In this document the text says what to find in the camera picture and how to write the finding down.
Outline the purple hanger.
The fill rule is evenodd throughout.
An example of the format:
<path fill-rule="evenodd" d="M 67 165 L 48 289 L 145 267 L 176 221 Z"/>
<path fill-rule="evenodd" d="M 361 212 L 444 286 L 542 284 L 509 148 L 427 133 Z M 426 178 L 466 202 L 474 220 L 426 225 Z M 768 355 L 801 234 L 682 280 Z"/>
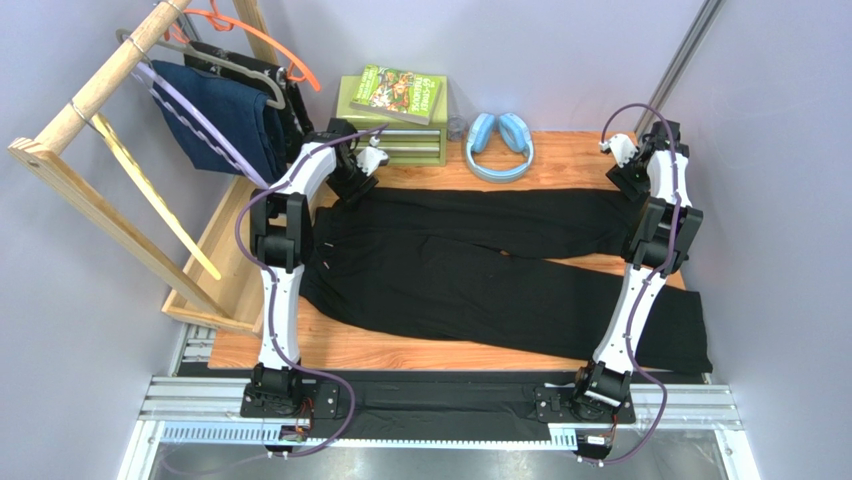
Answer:
<path fill-rule="evenodd" d="M 261 188 L 277 179 L 268 94 L 161 60 L 137 63 L 132 75 L 149 85 L 173 137 L 196 169 L 241 175 Z"/>

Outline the black trousers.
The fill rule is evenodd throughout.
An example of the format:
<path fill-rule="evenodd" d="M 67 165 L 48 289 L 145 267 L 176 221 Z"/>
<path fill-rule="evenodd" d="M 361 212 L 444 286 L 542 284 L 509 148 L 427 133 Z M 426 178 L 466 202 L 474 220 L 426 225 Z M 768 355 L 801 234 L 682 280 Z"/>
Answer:
<path fill-rule="evenodd" d="M 618 256 L 642 207 L 599 189 L 376 188 L 317 211 L 300 293 L 367 330 L 589 358 L 622 280 L 572 260 Z"/>

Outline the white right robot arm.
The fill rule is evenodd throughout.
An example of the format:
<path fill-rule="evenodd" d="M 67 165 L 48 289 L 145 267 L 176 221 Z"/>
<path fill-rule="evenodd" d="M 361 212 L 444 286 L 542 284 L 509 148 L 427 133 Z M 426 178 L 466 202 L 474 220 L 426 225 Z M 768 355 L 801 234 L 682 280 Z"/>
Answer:
<path fill-rule="evenodd" d="M 653 303 L 687 259 L 703 221 L 686 192 L 689 148 L 681 141 L 679 123 L 657 121 L 638 143 L 616 134 L 601 142 L 600 149 L 615 159 L 607 178 L 644 205 L 622 250 L 624 279 L 610 324 L 575 379 L 571 404 L 591 419 L 625 405 Z"/>

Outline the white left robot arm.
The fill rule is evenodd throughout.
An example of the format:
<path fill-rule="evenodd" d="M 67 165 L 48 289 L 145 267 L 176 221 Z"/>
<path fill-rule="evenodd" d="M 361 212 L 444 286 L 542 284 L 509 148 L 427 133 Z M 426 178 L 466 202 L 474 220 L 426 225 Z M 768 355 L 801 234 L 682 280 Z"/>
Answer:
<path fill-rule="evenodd" d="M 264 288 L 262 347 L 246 390 L 253 406 L 266 402 L 295 409 L 303 402 L 297 323 L 300 283 L 314 251 L 310 203 L 327 184 L 353 207 L 377 184 L 374 173 L 388 156 L 376 139 L 356 153 L 362 135 L 349 121 L 331 119 L 325 131 L 306 136 L 280 180 L 253 193 L 249 248 Z"/>

